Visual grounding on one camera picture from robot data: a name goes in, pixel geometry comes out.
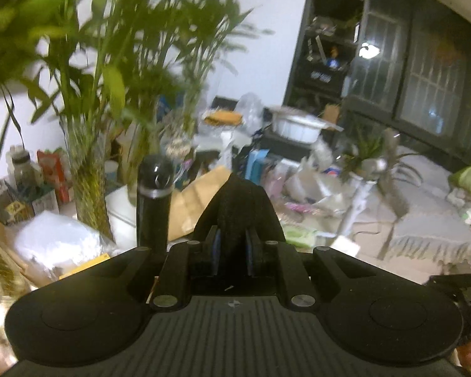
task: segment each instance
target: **round black pad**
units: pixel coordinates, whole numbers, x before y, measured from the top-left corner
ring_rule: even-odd
[[[421,326],[427,319],[422,304],[402,298],[381,298],[370,306],[374,322],[388,329],[408,330]]]
[[[448,354],[463,325],[445,295],[390,274],[350,279],[328,304],[325,319],[333,338],[348,351],[398,366]]]
[[[77,366],[108,358],[142,331],[146,305],[105,278],[71,287],[64,279],[23,296],[9,310],[5,331],[19,359]]]

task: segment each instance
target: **brown paper bag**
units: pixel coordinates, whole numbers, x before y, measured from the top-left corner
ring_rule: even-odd
[[[321,116],[321,118],[326,120],[327,122],[337,124],[339,115],[340,115],[339,105],[326,105],[324,108],[324,113]]]
[[[183,191],[173,193],[169,212],[168,241],[184,237],[194,231],[202,212],[229,179],[230,171],[216,167],[192,181]]]

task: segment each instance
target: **metal ring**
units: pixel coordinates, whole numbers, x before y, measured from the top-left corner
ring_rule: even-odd
[[[145,197],[148,197],[150,199],[160,199],[162,197],[165,197],[166,195],[169,195],[173,192],[173,186],[168,187],[168,188],[159,188],[159,189],[151,189],[143,186],[138,186],[138,193],[141,195],[144,195]]]
[[[308,308],[316,303],[316,299],[308,294],[298,294],[291,298],[291,302],[300,308]]]

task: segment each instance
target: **jar lid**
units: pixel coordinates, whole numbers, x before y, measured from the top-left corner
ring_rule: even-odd
[[[11,154],[13,164],[24,164],[31,161],[30,152],[28,150],[19,150]]]

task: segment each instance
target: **metal screw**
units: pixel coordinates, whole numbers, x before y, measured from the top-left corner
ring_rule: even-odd
[[[308,294],[297,294],[291,298],[292,304],[301,308],[308,308],[316,303],[316,299]]]
[[[170,308],[178,303],[178,299],[171,294],[161,294],[154,298],[154,305],[160,308]]]

